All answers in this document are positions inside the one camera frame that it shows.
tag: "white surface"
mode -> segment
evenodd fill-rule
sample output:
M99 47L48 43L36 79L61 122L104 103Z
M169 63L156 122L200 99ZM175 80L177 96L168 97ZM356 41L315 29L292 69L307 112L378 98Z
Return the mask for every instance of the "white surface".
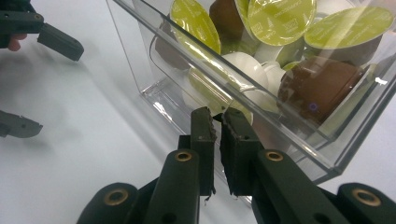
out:
M105 0L32 3L85 52L70 62L36 43L36 35L19 52L0 50L0 109L44 125L33 138L0 138L0 223L70 224L100 188L114 182L140 188L157 177L177 133L138 95ZM357 181L396 200L395 112L393 100L345 174L322 187L334 192ZM216 184L200 223L255 223Z

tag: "transparent acrylic box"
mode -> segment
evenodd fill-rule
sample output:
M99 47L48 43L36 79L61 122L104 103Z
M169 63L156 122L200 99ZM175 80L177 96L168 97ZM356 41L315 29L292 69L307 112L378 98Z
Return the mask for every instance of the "transparent acrylic box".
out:
M213 2L196 3L208 13ZM325 1L312 2L319 8ZM353 7L388 4L388 1L337 0L335 5L338 2ZM244 112L265 148L287 152L317 184L346 169L395 92L396 47L392 43L396 34L392 27L377 38L379 46L370 60L356 66L363 71L361 79L330 116L317 124L223 57L239 47L218 53L169 19L172 0L107 0L107 3L137 88L180 134L190 133L193 109L208 106L217 115L229 106L236 107ZM138 24L141 38L135 38L132 24ZM175 38L176 35L182 36L183 41ZM246 46L240 49L250 51ZM270 103L260 105L262 99ZM220 132L216 122L215 129ZM215 167L222 172L218 152Z

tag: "clear plastic container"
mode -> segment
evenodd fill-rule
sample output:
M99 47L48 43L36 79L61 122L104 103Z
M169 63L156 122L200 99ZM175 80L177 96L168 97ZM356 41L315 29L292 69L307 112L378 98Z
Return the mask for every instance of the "clear plastic container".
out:
M265 39L271 37L271 30L265 31L266 35L255 34L257 26L251 25L256 22L254 15L242 10L251 11L244 5L249 1L223 1L239 10L237 21L243 26L234 32L220 27L230 25L221 20L235 25L235 18L216 19L216 13L222 12L216 12L213 0L177 0L185 4L183 10L190 10L181 15L173 0L107 2L137 88L170 125L181 134L190 133L193 109L208 106L217 115L229 106L236 107L245 113L265 148L287 152L316 183L345 170L395 92L396 34L392 31L392 13L396 10L390 1L250 0L270 7L275 2L281 4L275 6L278 14L269 18L281 17L295 7L289 23L283 21L279 25L265 15L259 18L266 22L266 29L275 26L273 31L284 32L281 37L286 40L282 43L283 40ZM309 10L301 13L299 5ZM316 25L317 31L326 28L329 16L352 8L357 8L351 12L358 14L358 23L362 20L359 15L371 13L367 6L387 8L390 14L380 8L373 11L384 13L372 17L382 16L389 25L378 28L375 20L363 21L365 27L379 31L359 42L356 39L360 33L353 30L356 24L350 22L338 34L341 39L351 39L349 46L323 43L318 50L318 43L312 40L318 32L310 30L312 27ZM227 12L227 7L220 8ZM191 15L201 18L192 21ZM295 26L301 20L305 22L303 27ZM135 30L129 26L136 22L141 39L131 38ZM178 25L183 22L184 29ZM216 24L215 32L210 22ZM328 88L334 80L343 85L332 92ZM320 94L325 99L315 98ZM215 127L220 132L220 125L216 123ZM219 159L216 167L221 173Z

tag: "finger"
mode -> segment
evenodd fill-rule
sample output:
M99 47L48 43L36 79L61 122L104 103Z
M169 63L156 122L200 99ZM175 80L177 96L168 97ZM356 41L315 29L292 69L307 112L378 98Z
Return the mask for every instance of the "finger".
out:
M8 49L11 51L18 51L21 48L21 44L16 39L10 39L8 43Z
M17 39L17 40L23 40L26 38L27 34L21 34L21 35L13 35L11 38L12 39Z

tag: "metal ring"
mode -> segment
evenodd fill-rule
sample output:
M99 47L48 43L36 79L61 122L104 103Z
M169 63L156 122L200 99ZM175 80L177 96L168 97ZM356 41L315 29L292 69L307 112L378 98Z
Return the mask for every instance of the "metal ring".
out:
M283 155L274 151L266 152L265 157L270 161L283 161Z
M190 154L190 152L182 151L182 152L177 153L175 158L177 161L189 161L189 160L191 160L192 155Z
M126 189L113 189L105 195L105 204L114 206L125 202L128 198L128 191Z
M372 192L366 189L353 189L352 195L361 203L377 207L381 205L381 200Z

